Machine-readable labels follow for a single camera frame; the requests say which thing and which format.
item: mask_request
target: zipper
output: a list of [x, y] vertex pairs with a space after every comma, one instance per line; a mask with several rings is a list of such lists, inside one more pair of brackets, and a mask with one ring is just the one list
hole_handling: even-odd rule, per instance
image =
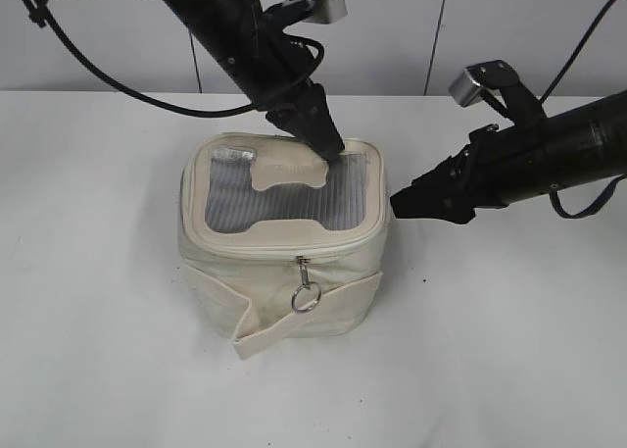
[[[310, 275], [307, 269], [307, 265], [310, 263], [309, 259], [299, 255], [296, 257], [296, 263], [298, 264], [301, 272], [301, 285], [296, 288], [292, 294], [292, 310], [294, 310], [296, 314], [305, 314], [313, 311], [320, 303], [320, 299], [322, 298], [322, 287], [315, 281], [310, 281]], [[297, 303], [299, 295], [305, 290], [312, 291], [312, 288], [316, 290], [316, 296], [314, 299], [307, 302], [304, 306], [299, 306]]]

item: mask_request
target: bag handle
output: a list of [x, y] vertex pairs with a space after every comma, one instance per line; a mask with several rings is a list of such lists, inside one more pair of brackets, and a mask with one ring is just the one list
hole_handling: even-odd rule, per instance
[[342, 315], [349, 316], [346, 321], [359, 323], [365, 317], [374, 292], [379, 287], [382, 272], [354, 281], [324, 294], [317, 306], [306, 313], [291, 313], [264, 330], [238, 337], [239, 329], [244, 324], [242, 319], [235, 329], [231, 343], [242, 360], [246, 360], [271, 347], [314, 318], [328, 317], [330, 322], [337, 322]]

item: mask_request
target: mesh panel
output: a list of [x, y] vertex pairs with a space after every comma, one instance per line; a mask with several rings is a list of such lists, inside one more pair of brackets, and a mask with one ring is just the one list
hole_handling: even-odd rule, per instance
[[271, 220], [314, 220], [328, 230], [347, 230], [365, 217], [365, 154], [349, 154], [329, 164], [326, 183], [312, 188], [285, 183], [265, 191], [253, 188], [250, 151], [218, 148], [211, 163], [206, 222], [220, 233], [248, 230]]

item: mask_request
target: zipper pull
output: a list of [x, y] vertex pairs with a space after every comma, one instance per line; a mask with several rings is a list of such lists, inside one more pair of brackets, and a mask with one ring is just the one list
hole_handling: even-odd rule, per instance
[[[296, 258], [296, 263], [298, 264], [298, 267], [301, 271], [301, 285], [296, 288], [296, 290], [294, 290], [294, 294], [292, 294], [292, 309], [296, 314], [304, 314], [313, 311], [315, 307], [320, 303], [320, 299], [322, 298], [322, 288], [320, 287], [320, 285], [315, 281], [310, 281], [310, 274], [307, 270], [307, 264], [309, 262], [310, 261], [303, 256], [299, 256]], [[317, 295], [315, 299], [311, 301], [311, 304], [308, 307], [299, 308], [296, 304], [298, 296], [304, 290], [311, 291], [312, 287], [317, 288]]]

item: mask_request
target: white wall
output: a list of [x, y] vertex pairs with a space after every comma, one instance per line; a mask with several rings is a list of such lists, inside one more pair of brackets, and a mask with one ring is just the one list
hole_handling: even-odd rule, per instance
[[[280, 0], [262, 0], [267, 6]], [[605, 0], [446, 0], [429, 94], [445, 94], [466, 65], [503, 58], [537, 92], [549, 83]], [[332, 94], [422, 94], [442, 0], [347, 0], [349, 17], [293, 31], [323, 42], [315, 75]], [[145, 91], [195, 91], [186, 29], [150, 0], [53, 0], [58, 20], [95, 63]], [[627, 5], [612, 9], [558, 94], [627, 86]], [[0, 0], [0, 89], [107, 90], [20, 0]], [[206, 91], [237, 92], [199, 48]]]

